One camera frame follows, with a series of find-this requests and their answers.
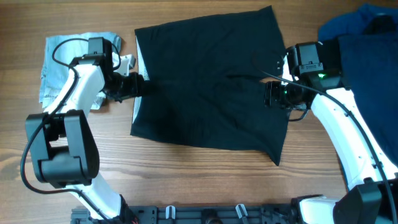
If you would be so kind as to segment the black shorts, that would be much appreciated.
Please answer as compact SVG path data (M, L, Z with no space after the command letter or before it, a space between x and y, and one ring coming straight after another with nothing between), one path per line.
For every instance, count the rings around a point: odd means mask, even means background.
M279 164L289 110L265 104L285 45L271 7L135 31L148 79L131 134L195 147L265 152Z

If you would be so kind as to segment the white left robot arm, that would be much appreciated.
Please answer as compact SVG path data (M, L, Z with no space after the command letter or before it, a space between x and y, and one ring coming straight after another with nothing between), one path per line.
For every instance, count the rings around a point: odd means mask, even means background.
M130 55L116 65L104 56L87 55L74 58L68 68L56 100L25 121L22 182L38 194L74 195L95 223L138 223L123 196L99 173L100 156L87 117L99 92L122 102L140 95L143 78L132 71Z

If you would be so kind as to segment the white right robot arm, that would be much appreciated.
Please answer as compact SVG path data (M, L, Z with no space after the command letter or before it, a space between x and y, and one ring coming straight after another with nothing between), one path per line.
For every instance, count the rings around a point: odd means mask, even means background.
M293 200L296 223L397 223L397 166L382 151L340 75L313 73L266 83L271 108L311 110L327 131L348 188L341 199Z

